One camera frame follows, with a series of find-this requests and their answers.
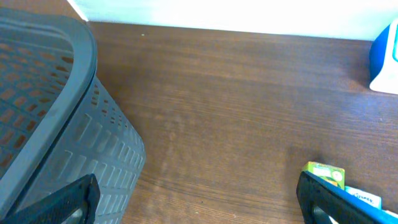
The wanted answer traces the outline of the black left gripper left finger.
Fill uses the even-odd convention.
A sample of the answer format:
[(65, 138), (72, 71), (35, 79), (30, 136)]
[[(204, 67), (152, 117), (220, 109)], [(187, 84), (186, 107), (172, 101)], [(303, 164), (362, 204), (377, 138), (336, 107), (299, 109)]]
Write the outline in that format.
[(42, 200), (9, 215), (1, 224), (94, 223), (100, 188), (94, 174), (87, 174)]

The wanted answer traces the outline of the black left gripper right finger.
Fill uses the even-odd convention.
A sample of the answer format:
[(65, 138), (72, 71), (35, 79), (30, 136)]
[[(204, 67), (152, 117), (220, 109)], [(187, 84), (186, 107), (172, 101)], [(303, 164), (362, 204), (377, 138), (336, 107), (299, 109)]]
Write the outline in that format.
[(397, 218), (372, 207), (320, 177), (303, 171), (296, 188), (305, 223), (397, 223)]

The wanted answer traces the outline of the green juice carton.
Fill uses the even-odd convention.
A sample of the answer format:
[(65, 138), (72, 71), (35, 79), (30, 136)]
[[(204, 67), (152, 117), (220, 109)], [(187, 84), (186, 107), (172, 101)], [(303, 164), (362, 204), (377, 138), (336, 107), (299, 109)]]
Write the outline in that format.
[(345, 170), (343, 168), (309, 161), (302, 167), (302, 171), (308, 171), (340, 189), (345, 189)]

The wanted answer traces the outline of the teal tissue pack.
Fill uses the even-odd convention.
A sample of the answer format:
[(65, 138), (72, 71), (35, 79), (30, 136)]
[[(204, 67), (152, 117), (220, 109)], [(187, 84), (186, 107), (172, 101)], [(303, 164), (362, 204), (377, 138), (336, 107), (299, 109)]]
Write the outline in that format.
[(356, 198), (370, 204), (371, 206), (379, 210), (382, 209), (382, 198), (380, 198), (380, 196), (370, 194), (368, 192), (350, 186), (345, 186), (345, 192), (355, 196)]

